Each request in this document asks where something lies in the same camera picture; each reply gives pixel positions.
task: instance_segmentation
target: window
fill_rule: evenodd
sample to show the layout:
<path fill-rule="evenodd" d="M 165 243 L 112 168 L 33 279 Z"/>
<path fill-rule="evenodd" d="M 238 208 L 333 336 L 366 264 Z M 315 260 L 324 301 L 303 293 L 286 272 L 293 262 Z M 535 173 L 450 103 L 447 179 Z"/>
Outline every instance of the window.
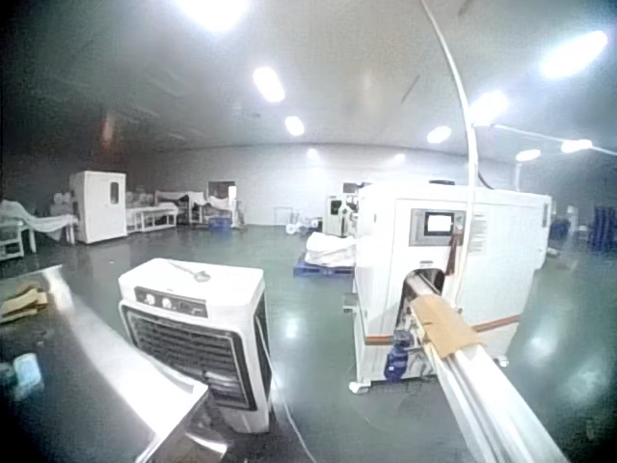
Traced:
<path fill-rule="evenodd" d="M 219 200 L 229 197 L 229 188 L 235 186 L 235 180 L 208 181 L 208 196 L 214 196 Z"/>
<path fill-rule="evenodd" d="M 120 185 L 116 181 L 109 184 L 109 201 L 111 204 L 117 204 L 120 197 Z"/>

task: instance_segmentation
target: stainless steel table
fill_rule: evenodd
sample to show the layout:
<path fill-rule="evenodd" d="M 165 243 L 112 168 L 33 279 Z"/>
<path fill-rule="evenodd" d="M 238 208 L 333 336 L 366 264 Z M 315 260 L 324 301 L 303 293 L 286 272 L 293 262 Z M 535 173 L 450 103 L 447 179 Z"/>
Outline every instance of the stainless steel table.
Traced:
<path fill-rule="evenodd" d="M 0 327 L 0 360 L 35 352 L 43 385 L 19 401 L 4 396 L 3 422 L 40 460 L 169 461 L 161 455 L 173 453 L 207 386 L 161 370 L 130 346 L 71 293 L 60 266 L 0 282 L 0 297 L 24 282 L 47 290 L 50 304 Z M 12 445 L 23 442 L 3 439 L 3 454 Z"/>

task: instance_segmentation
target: air cooler control panel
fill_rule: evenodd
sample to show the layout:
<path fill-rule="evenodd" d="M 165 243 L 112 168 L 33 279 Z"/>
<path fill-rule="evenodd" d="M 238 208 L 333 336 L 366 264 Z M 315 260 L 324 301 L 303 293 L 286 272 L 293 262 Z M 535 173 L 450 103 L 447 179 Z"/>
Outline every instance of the air cooler control panel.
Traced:
<path fill-rule="evenodd" d="M 173 294 L 167 294 L 140 286 L 135 287 L 135 298 L 142 304 L 164 309 L 166 311 L 201 316 L 203 318 L 208 317 L 205 302 L 198 299 L 177 297 Z"/>

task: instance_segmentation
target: door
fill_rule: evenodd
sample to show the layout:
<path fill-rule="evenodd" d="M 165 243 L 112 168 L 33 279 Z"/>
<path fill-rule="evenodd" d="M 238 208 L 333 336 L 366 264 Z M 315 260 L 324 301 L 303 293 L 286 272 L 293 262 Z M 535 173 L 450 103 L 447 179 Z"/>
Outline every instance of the door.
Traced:
<path fill-rule="evenodd" d="M 126 236 L 124 178 L 91 176 L 86 185 L 88 197 L 87 242 Z"/>

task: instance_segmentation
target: white cabinet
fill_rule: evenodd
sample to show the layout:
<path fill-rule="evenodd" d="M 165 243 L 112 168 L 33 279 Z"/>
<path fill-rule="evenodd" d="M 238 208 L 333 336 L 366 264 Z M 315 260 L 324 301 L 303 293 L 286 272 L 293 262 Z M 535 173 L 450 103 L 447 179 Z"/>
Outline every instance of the white cabinet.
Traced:
<path fill-rule="evenodd" d="M 126 236 L 126 174 L 85 171 L 70 176 L 69 183 L 79 241 Z"/>

